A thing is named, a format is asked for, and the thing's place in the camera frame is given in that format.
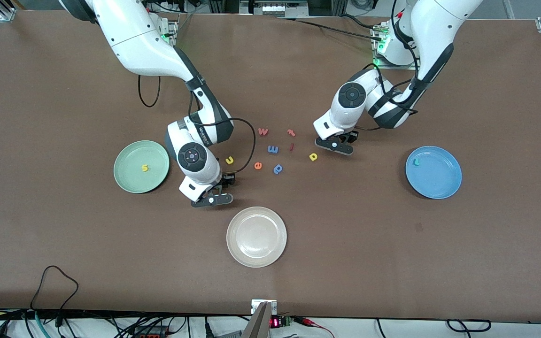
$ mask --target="black cable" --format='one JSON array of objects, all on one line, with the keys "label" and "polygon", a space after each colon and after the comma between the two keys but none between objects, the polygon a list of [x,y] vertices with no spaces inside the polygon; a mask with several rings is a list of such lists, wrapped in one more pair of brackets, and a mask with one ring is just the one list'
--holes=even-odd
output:
[{"label": "black cable", "polygon": [[141,75],[139,75],[137,77],[137,92],[139,92],[139,100],[141,100],[141,103],[143,103],[144,106],[146,106],[148,108],[151,108],[151,107],[154,107],[154,105],[156,105],[157,99],[160,97],[160,83],[161,83],[161,81],[162,81],[161,77],[158,77],[158,91],[157,91],[157,94],[156,94],[156,99],[154,100],[154,103],[152,103],[151,105],[148,105],[143,100],[143,97],[141,96]]},{"label": "black cable", "polygon": [[26,331],[28,331],[28,335],[31,338],[35,338],[35,336],[32,335],[31,328],[28,326],[28,319],[26,318],[26,311],[22,314],[22,317],[24,318],[24,325],[26,325]]},{"label": "black cable", "polygon": [[359,26],[362,26],[362,27],[367,28],[367,29],[369,29],[369,30],[372,30],[372,29],[373,29],[373,26],[372,26],[372,25],[365,25],[364,23],[362,23],[360,20],[358,20],[356,17],[354,17],[354,16],[352,16],[352,15],[349,15],[349,14],[344,13],[344,14],[340,15],[340,17],[348,17],[348,18],[354,20],[354,22],[356,22]]},{"label": "black cable", "polygon": [[47,270],[51,269],[51,268],[55,268],[57,269],[64,277],[68,278],[70,281],[72,281],[73,283],[75,283],[75,290],[73,291],[73,293],[68,297],[66,298],[66,300],[62,303],[62,306],[60,306],[60,308],[58,309],[58,315],[56,316],[56,322],[55,322],[55,325],[56,327],[58,328],[58,331],[60,331],[60,326],[63,324],[62,323],[62,310],[64,308],[64,306],[66,305],[66,303],[72,298],[75,296],[75,294],[77,293],[77,291],[79,291],[79,283],[77,282],[77,280],[75,280],[74,278],[72,278],[71,276],[68,276],[66,274],[66,272],[62,271],[62,269],[60,269],[60,267],[58,267],[57,265],[49,265],[49,267],[45,268],[45,270],[43,270],[43,274],[41,274],[41,282],[39,282],[39,287],[37,287],[37,291],[35,292],[35,295],[32,296],[32,299],[31,299],[31,303],[30,303],[30,308],[34,311],[36,311],[36,309],[34,308],[33,304],[34,304],[34,301],[37,299],[37,296],[39,295],[39,291],[41,291],[41,287],[43,286],[43,281],[45,280],[45,274],[47,274]]},{"label": "black cable", "polygon": [[243,167],[241,167],[240,169],[237,169],[236,171],[234,171],[234,173],[238,173],[240,171],[243,171],[243,169],[246,169],[247,165],[249,165],[249,162],[252,160],[252,157],[254,156],[254,150],[256,149],[256,130],[254,129],[254,126],[250,122],[248,122],[247,120],[243,120],[243,118],[239,118],[239,117],[229,117],[226,120],[222,120],[222,121],[214,122],[214,123],[198,123],[198,122],[195,122],[195,121],[193,121],[193,118],[191,116],[191,104],[193,103],[193,97],[194,96],[195,96],[195,94],[193,94],[193,92],[191,92],[191,97],[189,99],[189,110],[187,111],[187,115],[189,115],[189,118],[191,119],[191,121],[194,124],[197,124],[198,126],[211,127],[211,126],[217,126],[219,124],[229,122],[229,121],[241,121],[241,122],[247,124],[250,129],[252,129],[252,136],[254,137],[253,142],[252,142],[252,151],[249,153],[249,158],[247,159],[247,161],[243,165]]},{"label": "black cable", "polygon": [[[170,323],[172,322],[172,319],[168,323],[168,329],[170,329]],[[178,333],[179,331],[181,331],[181,329],[185,326],[185,323],[187,323],[187,317],[185,317],[185,320],[183,321],[181,326],[177,329],[177,331],[173,332],[173,331],[168,330],[168,335],[175,334],[175,333]]]},{"label": "black cable", "polygon": [[381,332],[381,336],[382,336],[383,338],[386,338],[386,337],[385,337],[385,333],[383,333],[383,329],[381,328],[381,322],[379,321],[378,318],[375,318],[375,320],[377,321],[377,326],[379,327],[379,331]]},{"label": "black cable", "polygon": [[320,28],[325,28],[325,30],[331,30],[331,31],[336,31],[336,32],[340,32],[340,33],[343,33],[343,34],[349,34],[349,35],[352,35],[352,36],[369,38],[369,39],[375,40],[375,41],[381,41],[380,37],[367,36],[367,35],[364,35],[364,34],[358,34],[358,33],[354,33],[354,32],[348,32],[348,31],[344,31],[344,30],[339,30],[337,28],[333,28],[333,27],[329,27],[329,26],[325,26],[325,25],[320,25],[320,24],[314,23],[314,22],[297,21],[297,20],[295,20],[295,22],[306,23],[307,25],[313,25],[313,26],[317,26],[317,27],[320,27]]},{"label": "black cable", "polygon": [[114,319],[114,316],[110,316],[110,318],[114,322],[114,326],[116,327],[116,332],[120,333],[120,327],[118,326],[118,323],[116,323],[116,319]]},{"label": "black cable", "polygon": [[[381,83],[381,90],[384,92],[384,95],[387,94],[388,92],[385,90],[385,85],[384,85],[384,81],[383,81],[383,75],[381,74],[381,70],[374,63],[367,64],[367,66],[365,66],[363,69],[367,69],[367,68],[369,68],[369,66],[373,66],[377,70],[377,72],[379,73],[379,82]],[[392,92],[394,89],[395,89],[395,86],[393,86],[389,92]],[[400,107],[401,109],[405,109],[405,110],[410,111],[411,112],[410,115],[418,113],[418,110],[412,109],[412,108],[409,108],[409,107],[404,107],[403,105],[400,104],[401,102],[395,102],[394,99],[392,99],[392,98],[389,99],[389,102],[395,104],[397,107]]]},{"label": "black cable", "polygon": [[70,333],[72,334],[72,338],[77,338],[77,336],[75,335],[74,330],[72,329],[70,323],[68,322],[68,319],[64,318],[64,321],[66,322],[66,326],[68,327],[68,329],[70,330]]},{"label": "black cable", "polygon": [[358,129],[358,130],[360,130],[360,131],[371,132],[371,131],[376,131],[376,130],[378,130],[378,129],[381,129],[381,127],[377,127],[377,128],[364,128],[364,127],[354,126],[354,129]]},{"label": "black cable", "polygon": [[415,52],[412,51],[412,47],[410,47],[410,45],[408,45],[408,43],[404,42],[404,39],[400,36],[398,31],[395,30],[394,13],[395,13],[395,3],[396,2],[397,2],[397,0],[394,0],[393,5],[391,6],[391,17],[389,19],[389,22],[391,23],[391,29],[393,29],[395,37],[402,43],[402,45],[404,45],[405,49],[408,49],[408,51],[410,52],[410,55],[412,55],[412,60],[413,60],[413,62],[415,64],[415,77],[417,77],[418,72],[419,72],[419,64],[417,62],[417,57],[415,56]]},{"label": "black cable", "polygon": [[[454,322],[457,322],[460,324],[460,326],[463,328],[462,330],[460,329],[455,329],[452,327],[452,325],[450,324],[451,321],[454,321]],[[459,333],[466,333],[466,336],[467,338],[471,338],[471,333],[474,332],[474,333],[481,333],[481,332],[486,332],[486,331],[489,331],[491,328],[492,328],[492,322],[491,321],[471,321],[471,322],[478,322],[478,323],[487,323],[487,327],[485,329],[474,329],[474,330],[469,330],[466,325],[460,320],[460,319],[447,319],[446,320],[446,325],[448,325],[448,329],[451,329],[452,331],[454,332],[459,332]]]},{"label": "black cable", "polygon": [[408,80],[406,80],[406,81],[402,81],[401,83],[396,83],[396,84],[394,85],[394,87],[398,87],[398,86],[401,86],[401,85],[403,85],[403,84],[407,84],[407,83],[409,83],[409,82],[410,82],[410,79],[408,79]]}]

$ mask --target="wire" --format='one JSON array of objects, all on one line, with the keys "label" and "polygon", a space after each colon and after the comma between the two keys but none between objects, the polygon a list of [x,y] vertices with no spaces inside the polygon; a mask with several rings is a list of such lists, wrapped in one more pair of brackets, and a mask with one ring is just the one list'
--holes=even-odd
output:
[{"label": "wire", "polygon": [[322,327],[321,325],[318,325],[317,323],[312,321],[312,319],[299,317],[299,316],[292,316],[292,318],[294,319],[294,321],[296,323],[300,323],[300,324],[302,324],[304,326],[316,327],[317,329],[323,329],[323,330],[329,332],[329,334],[331,335],[332,338],[335,338],[335,336],[333,335],[333,332],[331,332],[331,330],[327,329],[326,327]]},{"label": "wire", "polygon": [[[172,319],[168,322],[168,329],[170,329],[170,323],[172,323]],[[177,331],[172,332],[168,330],[168,335],[175,334],[181,331],[181,329],[185,326],[185,323],[187,323],[187,317],[185,317],[185,320],[183,321],[182,325],[177,329]]]},{"label": "wire", "polygon": [[[187,111],[187,115],[189,115],[189,118],[191,119],[191,121],[193,121],[192,114],[191,114],[191,104],[193,103],[193,97],[194,96],[195,96],[195,94],[193,94],[193,92],[191,92],[191,96],[190,96],[190,99],[189,99],[189,110]],[[240,171],[243,171],[243,169],[246,169],[247,165],[249,165],[249,162],[252,160],[252,157],[254,156],[254,150],[256,149],[256,130],[254,129],[254,126],[250,122],[248,122],[247,120],[243,120],[243,118],[239,118],[239,117],[229,117],[226,120],[222,120],[222,121],[214,122],[214,123],[198,123],[198,122],[195,122],[195,121],[193,121],[193,123],[197,124],[198,126],[211,127],[211,126],[217,126],[219,124],[229,122],[229,121],[241,121],[241,122],[247,124],[250,129],[252,129],[252,136],[253,136],[252,151],[249,153],[249,158],[247,158],[247,161],[245,162],[243,167],[241,167],[240,169],[237,169],[234,172],[234,173],[238,173]]]},{"label": "wire", "polygon": [[26,325],[26,331],[28,331],[28,335],[29,335],[31,338],[35,338],[35,336],[32,335],[31,328],[28,326],[28,318],[26,318],[26,312],[24,312],[24,314],[22,315],[22,317],[24,317],[24,325]]},{"label": "wire", "polygon": [[362,26],[364,28],[368,28],[369,30],[373,29],[373,26],[365,25],[364,23],[362,23],[360,20],[358,20],[356,17],[354,17],[352,15],[344,13],[344,14],[340,15],[340,17],[348,17],[348,18],[354,20],[354,22],[356,22],[359,26]]},{"label": "wire", "polygon": [[73,331],[70,323],[68,322],[68,319],[64,318],[64,321],[66,322],[66,326],[68,327],[68,329],[70,330],[70,333],[72,334],[72,338],[77,338],[77,336],[75,335],[75,332]]},{"label": "wire", "polygon": [[390,19],[389,19],[389,22],[391,23],[391,29],[393,29],[394,31],[394,35],[395,37],[400,41],[402,42],[402,45],[404,45],[404,48],[405,49],[408,49],[408,51],[410,52],[410,55],[412,55],[412,60],[415,64],[415,77],[418,76],[418,73],[419,73],[419,64],[417,62],[417,57],[415,56],[415,52],[412,51],[412,47],[410,47],[410,45],[408,45],[408,43],[404,42],[404,39],[400,36],[400,34],[398,33],[398,31],[395,29],[395,25],[394,25],[394,13],[395,13],[395,3],[397,2],[397,0],[394,0],[394,3],[393,5],[391,6],[391,16],[390,16]]},{"label": "wire", "polygon": [[151,107],[154,107],[154,105],[156,105],[157,99],[160,97],[160,83],[161,83],[161,81],[162,81],[162,77],[158,77],[158,91],[157,91],[157,94],[156,94],[156,99],[154,100],[154,103],[152,103],[151,105],[148,105],[143,100],[143,97],[141,96],[141,75],[139,75],[137,77],[137,92],[139,92],[139,100],[141,100],[141,103],[143,103],[144,106],[146,106],[148,108],[151,108]]},{"label": "wire", "polygon": [[377,321],[377,326],[379,327],[379,332],[381,332],[381,336],[382,336],[383,338],[386,338],[386,337],[385,337],[385,333],[383,333],[383,329],[381,328],[381,322],[379,321],[378,318],[375,318],[375,320]]},{"label": "wire", "polygon": [[75,294],[77,293],[77,291],[79,291],[79,283],[77,282],[77,280],[75,280],[74,278],[72,278],[71,276],[68,276],[66,274],[66,272],[62,271],[62,269],[60,269],[60,267],[58,267],[57,265],[49,265],[49,267],[45,268],[45,270],[43,270],[43,274],[41,274],[41,282],[39,282],[39,287],[37,287],[37,291],[35,292],[35,295],[32,296],[32,299],[31,299],[31,303],[30,303],[30,308],[31,310],[34,310],[35,311],[35,316],[37,316],[37,311],[36,309],[34,308],[34,302],[37,298],[37,296],[39,295],[39,291],[41,291],[41,287],[43,286],[43,280],[45,280],[45,274],[47,273],[47,270],[51,269],[51,268],[55,268],[57,269],[61,274],[63,274],[64,277],[68,278],[70,281],[72,281],[73,283],[75,283],[75,290],[73,291],[73,293],[68,297],[66,298],[66,300],[62,303],[62,306],[60,306],[60,310],[58,310],[58,313],[60,311],[62,311],[62,309],[64,308],[64,306],[66,305],[66,303],[72,298],[75,296]]},{"label": "wire", "polygon": [[314,23],[314,22],[297,21],[297,20],[295,20],[295,22],[306,23],[307,25],[313,25],[313,26],[317,26],[317,27],[320,27],[320,28],[325,28],[325,30],[331,30],[331,31],[336,31],[336,32],[340,32],[340,33],[343,33],[343,34],[349,34],[349,35],[352,35],[352,36],[358,36],[358,37],[363,37],[363,38],[369,38],[369,39],[375,40],[375,41],[381,41],[380,37],[367,36],[367,35],[364,35],[364,34],[358,34],[358,33],[354,33],[354,32],[348,32],[348,31],[344,31],[344,30],[339,30],[337,28],[333,28],[333,27],[329,27],[329,26],[325,26],[325,25],[320,25],[320,24]]},{"label": "wire", "polygon": [[43,336],[45,336],[45,338],[51,338],[51,336],[49,336],[49,333],[45,331],[45,328],[41,324],[41,319],[39,319],[39,315],[37,314],[36,311],[35,311],[35,321],[37,322],[37,326],[39,327],[39,330],[41,330],[41,333],[43,333]]},{"label": "wire", "polygon": [[408,79],[408,80],[406,80],[406,81],[402,81],[401,83],[396,83],[396,84],[394,85],[394,87],[398,87],[398,86],[401,86],[401,85],[403,85],[403,84],[407,84],[407,83],[409,83],[409,82],[410,82],[410,79]]},{"label": "wire", "polygon": [[[367,66],[365,66],[363,69],[367,69],[370,66],[373,66],[377,70],[377,72],[379,73],[379,82],[381,83],[381,90],[384,92],[384,95],[387,94],[388,92],[385,90],[385,84],[384,84],[384,81],[383,81],[383,75],[381,74],[381,70],[379,69],[379,66],[377,66],[374,63],[370,63],[370,64],[367,64]],[[391,93],[394,89],[395,89],[395,86],[393,86],[391,88],[391,90],[389,90],[389,92]],[[395,104],[397,107],[400,107],[401,109],[405,109],[407,111],[410,111],[411,112],[410,115],[418,113],[418,110],[412,109],[412,108],[409,108],[409,107],[405,107],[405,106],[400,104],[401,102],[395,102],[393,98],[390,98],[389,102]]]},{"label": "wire", "polygon": [[322,327],[322,326],[318,325],[317,323],[316,323],[315,325],[316,325],[316,326],[314,326],[314,327],[317,327],[317,328],[319,328],[319,329],[323,329],[323,330],[329,332],[329,334],[331,335],[331,337],[335,338],[335,336],[333,335],[333,332],[331,332],[331,330],[329,330],[329,329],[327,329],[327,328],[325,328],[325,327]]},{"label": "wire", "polygon": [[377,128],[363,128],[363,127],[360,127],[360,126],[354,126],[354,129],[358,129],[358,130],[360,130],[360,131],[365,131],[365,132],[371,132],[371,131],[379,130],[379,129],[381,129],[381,127],[377,127]]},{"label": "wire", "polygon": [[[459,323],[460,326],[463,329],[460,330],[460,329],[453,328],[452,325],[450,324],[450,322],[452,322],[452,321]],[[474,333],[486,332],[486,331],[489,331],[492,328],[492,322],[491,321],[473,321],[473,322],[487,323],[487,327],[485,329],[469,330],[466,327],[466,325],[460,319],[447,319],[446,320],[446,325],[448,325],[448,328],[451,329],[454,332],[466,333],[467,338],[471,338],[471,333],[472,332],[474,332]]]}]

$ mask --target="tabletop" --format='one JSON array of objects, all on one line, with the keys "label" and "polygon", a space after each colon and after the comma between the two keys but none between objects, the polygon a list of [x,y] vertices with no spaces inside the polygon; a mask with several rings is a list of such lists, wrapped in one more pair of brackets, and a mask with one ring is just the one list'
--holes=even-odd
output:
[{"label": "tabletop", "polygon": [[[366,33],[344,18],[313,20]],[[137,75],[98,26],[64,11],[19,11],[0,24],[0,307],[27,307],[43,268],[56,264],[81,285],[70,308],[247,314],[251,299],[265,298],[305,316],[541,321],[533,21],[467,21],[419,113],[394,130],[361,132],[352,156],[315,147],[312,122],[370,62],[368,40],[273,17],[184,22],[178,46],[219,102],[269,129],[227,206],[192,208],[175,162],[147,194],[114,181],[120,150],[140,139],[163,144],[167,124],[187,114],[180,79],[164,77],[148,109]],[[384,76],[395,83],[412,72]],[[156,87],[143,79],[146,101]],[[367,115],[360,124],[374,126]],[[249,128],[235,126],[210,148],[224,169],[251,149]],[[448,199],[425,199],[406,180],[408,154],[425,145],[462,167]],[[287,227],[285,251],[269,267],[244,267],[227,250],[228,223],[249,206],[274,210]],[[50,273],[36,306],[59,307],[71,291]]]}]

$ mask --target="power cord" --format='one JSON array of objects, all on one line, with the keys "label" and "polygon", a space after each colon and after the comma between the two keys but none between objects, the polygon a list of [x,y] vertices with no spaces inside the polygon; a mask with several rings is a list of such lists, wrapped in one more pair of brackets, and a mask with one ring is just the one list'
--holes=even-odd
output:
[{"label": "power cord", "polygon": [[214,333],[212,332],[212,329],[210,329],[210,323],[208,323],[208,316],[204,317],[204,327],[206,328],[206,338],[216,338],[214,336]]},{"label": "power cord", "polygon": [[340,17],[348,17],[352,20],[354,20],[354,22],[356,22],[359,26],[362,26],[364,28],[367,28],[369,30],[372,30],[373,29],[373,26],[372,25],[365,25],[364,23],[362,23],[360,20],[358,20],[356,17],[352,16],[352,15],[349,15],[347,13],[344,13],[344,14],[341,14]]},{"label": "power cord", "polygon": [[325,26],[325,25],[320,25],[319,23],[314,23],[314,22],[297,21],[297,20],[294,20],[294,21],[295,22],[306,23],[307,25],[313,25],[313,26],[317,26],[317,27],[320,27],[320,28],[325,28],[325,30],[331,30],[331,31],[340,32],[340,33],[343,33],[343,34],[348,34],[348,35],[351,35],[351,36],[357,36],[357,37],[369,38],[369,39],[375,40],[375,41],[381,41],[380,37],[367,36],[365,34],[358,34],[358,33],[354,33],[354,32],[348,32],[348,31],[344,31],[344,30],[339,30],[338,28],[333,28],[333,27],[329,27],[329,26]]},{"label": "power cord", "polygon": [[[457,322],[460,324],[460,326],[462,327],[462,330],[461,329],[455,329],[452,327],[452,325],[450,324],[450,322]],[[459,333],[466,333],[466,336],[467,338],[471,338],[471,333],[474,332],[474,333],[481,333],[481,332],[486,332],[486,331],[489,331],[491,328],[492,328],[492,322],[491,321],[469,321],[469,322],[478,322],[478,323],[487,323],[487,327],[485,329],[475,329],[475,330],[470,330],[466,327],[466,325],[460,320],[460,319],[447,319],[446,320],[446,325],[448,325],[448,329],[451,329],[452,331],[454,332],[459,332]]]},{"label": "power cord", "polygon": [[[191,105],[193,104],[193,97],[194,96],[195,96],[195,94],[193,94],[193,92],[191,92],[191,96],[190,96],[190,99],[189,99],[189,110],[187,111],[187,115],[189,116],[191,121],[193,121],[193,116],[192,116],[192,113],[191,113]],[[249,162],[252,160],[252,157],[254,156],[254,150],[256,149],[256,130],[254,129],[254,126],[250,122],[248,122],[247,120],[243,120],[243,118],[238,118],[238,117],[230,117],[230,118],[228,118],[226,120],[222,120],[222,121],[214,122],[214,123],[198,123],[198,122],[194,122],[194,121],[193,121],[193,123],[197,124],[198,126],[211,127],[211,126],[217,126],[219,124],[226,123],[226,122],[229,122],[229,121],[241,121],[241,122],[247,124],[250,129],[252,129],[252,136],[253,136],[252,151],[249,153],[249,158],[247,159],[247,161],[243,165],[243,167],[241,167],[240,169],[237,169],[234,172],[234,173],[238,173],[240,171],[243,171],[243,169],[246,169],[247,165],[249,165]]]},{"label": "power cord", "polygon": [[137,92],[139,92],[139,100],[141,100],[141,103],[143,103],[144,106],[146,106],[148,108],[151,108],[151,107],[154,107],[154,105],[156,105],[157,99],[160,97],[160,83],[161,83],[161,81],[162,81],[162,77],[158,77],[158,90],[157,90],[157,94],[156,94],[156,99],[154,100],[154,103],[152,103],[151,105],[148,105],[143,100],[143,97],[141,96],[141,75],[139,75],[137,77]]},{"label": "power cord", "polygon": [[[37,324],[39,326],[39,329],[41,329],[41,331],[43,332],[43,334],[45,335],[45,329],[43,329],[43,325],[41,324],[41,321],[38,319],[39,315],[37,314],[37,310],[34,308],[34,302],[35,300],[37,299],[37,296],[39,295],[39,292],[41,291],[41,287],[43,286],[43,282],[45,280],[45,274],[47,274],[47,270],[51,269],[51,268],[54,268],[54,269],[57,269],[64,277],[66,277],[67,279],[69,279],[70,281],[72,281],[73,283],[75,283],[75,290],[73,291],[73,293],[68,297],[66,298],[66,300],[62,303],[62,306],[60,306],[60,308],[58,309],[58,314],[56,315],[55,317],[55,327],[58,329],[58,334],[60,335],[60,338],[65,338],[61,333],[60,333],[60,326],[64,325],[64,317],[62,316],[62,310],[64,309],[64,306],[66,305],[66,303],[72,298],[75,296],[75,294],[77,293],[77,291],[79,291],[79,283],[77,282],[77,280],[75,280],[74,278],[72,278],[71,276],[68,276],[66,274],[66,272],[64,272],[62,269],[60,269],[60,267],[58,267],[57,265],[49,265],[49,267],[45,268],[45,270],[43,270],[43,274],[41,274],[41,282],[39,282],[39,287],[37,287],[37,291],[35,292],[34,296],[32,296],[32,299],[31,299],[31,303],[30,303],[30,308],[31,310],[33,310],[35,312],[35,320],[37,321]],[[68,320],[66,319],[66,325],[69,327],[70,329],[70,332],[72,333],[72,336],[73,338],[77,338],[75,336],[75,333],[72,331],[72,327],[70,327],[70,325],[68,324]]]},{"label": "power cord", "polygon": [[377,321],[377,326],[379,327],[379,332],[381,333],[382,338],[386,338],[385,333],[383,333],[383,329],[381,327],[381,321],[379,321],[378,318],[375,318],[375,320]]}]

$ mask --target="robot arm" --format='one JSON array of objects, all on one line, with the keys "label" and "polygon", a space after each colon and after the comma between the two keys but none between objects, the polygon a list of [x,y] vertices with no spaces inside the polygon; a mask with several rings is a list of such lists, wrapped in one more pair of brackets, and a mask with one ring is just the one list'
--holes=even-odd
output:
[{"label": "robot arm", "polygon": [[[77,19],[97,23],[127,70],[151,77],[179,77],[202,103],[202,109],[196,113],[169,124],[165,135],[170,156],[185,174],[179,190],[193,201],[192,205],[200,206],[204,194],[224,178],[208,147],[231,136],[233,122],[227,109],[216,100],[187,55],[161,38],[140,0],[60,0],[60,3]],[[232,196],[225,194],[215,196],[206,205],[231,201]]]},{"label": "robot arm", "polygon": [[[389,51],[388,54],[394,56],[398,53],[406,53],[412,62],[412,55],[407,47],[413,48],[416,45],[421,66],[404,92],[393,88],[392,83],[385,79],[381,86],[378,78],[375,78],[376,83],[373,88],[366,88],[367,98],[364,109],[380,128],[397,128],[406,121],[411,109],[431,86],[452,55],[456,32],[482,1],[408,0],[401,19],[399,21],[394,19],[393,28],[390,27],[391,36],[399,36],[407,43],[407,46],[399,41],[392,41],[390,48],[395,51]],[[400,56],[397,59],[403,60],[404,57]],[[352,148],[345,144],[341,147],[339,141],[343,143],[346,139],[348,142],[353,142],[357,135],[354,140],[350,135],[339,138],[341,134],[352,133],[352,129],[340,128],[339,125],[333,123],[341,120],[342,115],[343,111],[340,107],[335,107],[333,104],[325,115],[314,122],[319,136],[316,144],[342,154],[352,154]],[[350,123],[351,128],[354,128],[355,123]]]}]

